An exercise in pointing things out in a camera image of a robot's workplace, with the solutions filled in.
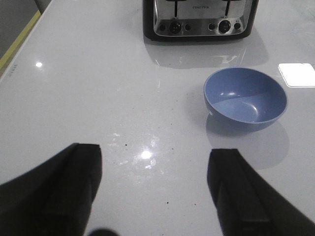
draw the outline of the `floor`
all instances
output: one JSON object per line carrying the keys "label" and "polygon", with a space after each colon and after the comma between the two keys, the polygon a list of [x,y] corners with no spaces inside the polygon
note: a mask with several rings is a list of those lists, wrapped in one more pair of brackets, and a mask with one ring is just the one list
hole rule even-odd
{"label": "floor", "polygon": [[25,28],[37,11],[34,0],[0,0],[0,76],[28,36],[32,25]]}

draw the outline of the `bowl rim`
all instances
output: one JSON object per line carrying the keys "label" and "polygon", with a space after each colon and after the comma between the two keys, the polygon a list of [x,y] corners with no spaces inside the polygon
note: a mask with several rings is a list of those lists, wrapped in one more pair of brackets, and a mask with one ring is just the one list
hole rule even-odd
{"label": "bowl rim", "polygon": [[[282,89],[282,91],[283,91],[283,93],[284,93],[284,96],[285,96],[285,107],[284,107],[283,111],[282,111],[279,115],[277,115],[276,117],[274,117],[274,118],[272,118],[272,119],[268,119],[268,120],[265,120],[265,121],[256,122],[256,121],[244,121],[244,120],[235,119],[235,118],[232,118],[232,117],[230,117],[230,116],[227,116],[227,115],[223,114],[223,113],[220,112],[218,109],[216,109],[216,108],[213,106],[213,104],[209,101],[209,98],[208,98],[208,96],[207,96],[207,94],[206,94],[206,85],[207,85],[208,81],[211,79],[211,77],[213,77],[215,74],[217,74],[217,73],[219,73],[219,72],[221,72],[221,71],[230,70],[230,69],[245,69],[245,70],[251,70],[251,71],[254,71],[254,72],[258,72],[258,73],[260,73],[260,74],[263,74],[263,75],[266,76],[266,77],[269,77],[272,81],[274,81],[274,82]],[[204,97],[205,97],[206,101],[210,104],[210,106],[211,106],[216,112],[218,112],[220,115],[222,115],[222,116],[224,116],[224,117],[227,117],[227,118],[229,118],[229,119],[231,119],[231,120],[234,120],[234,121],[237,121],[237,122],[240,122],[240,123],[244,123],[244,124],[265,124],[265,123],[270,123],[270,122],[276,121],[277,119],[279,119],[279,117],[281,117],[281,116],[285,113],[285,111],[286,111],[286,109],[287,109],[287,107],[288,107],[288,97],[287,97],[287,94],[286,94],[284,88],[283,88],[274,78],[272,78],[271,76],[269,76],[269,75],[267,75],[266,73],[263,73],[263,72],[261,72],[261,71],[259,71],[259,70],[250,69],[250,68],[246,68],[246,67],[237,67],[237,66],[235,66],[235,67],[227,67],[227,68],[223,68],[223,69],[220,69],[220,70],[215,71],[214,73],[212,73],[212,74],[206,79],[206,81],[205,81],[205,83],[204,83],[204,86],[203,86],[203,94],[204,94]]]}

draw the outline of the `blue bowl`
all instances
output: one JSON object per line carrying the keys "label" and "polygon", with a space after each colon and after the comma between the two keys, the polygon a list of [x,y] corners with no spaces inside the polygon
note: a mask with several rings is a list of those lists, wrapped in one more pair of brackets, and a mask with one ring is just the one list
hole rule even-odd
{"label": "blue bowl", "polygon": [[212,74],[205,82],[204,95],[216,120],[246,132],[268,127],[287,106],[285,91],[274,79],[241,67]]}

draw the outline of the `stainless steel toaster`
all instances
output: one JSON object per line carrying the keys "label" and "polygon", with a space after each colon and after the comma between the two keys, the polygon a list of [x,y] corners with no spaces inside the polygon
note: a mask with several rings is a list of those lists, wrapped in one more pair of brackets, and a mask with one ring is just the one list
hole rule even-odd
{"label": "stainless steel toaster", "polygon": [[143,0],[143,33],[154,41],[244,38],[258,0]]}

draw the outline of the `glossy countertop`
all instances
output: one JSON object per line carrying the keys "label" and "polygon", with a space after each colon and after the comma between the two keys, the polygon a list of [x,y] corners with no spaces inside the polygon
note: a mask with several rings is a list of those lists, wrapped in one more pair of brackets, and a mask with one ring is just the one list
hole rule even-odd
{"label": "glossy countertop", "polygon": [[[141,0],[53,0],[0,80],[0,183],[71,143],[100,144],[86,235],[221,236],[209,154],[237,148],[315,221],[315,88],[289,87],[288,63],[315,65],[313,0],[261,0],[249,37],[204,43],[144,38]],[[242,133],[213,120],[203,84],[231,66],[284,88],[277,122]]]}

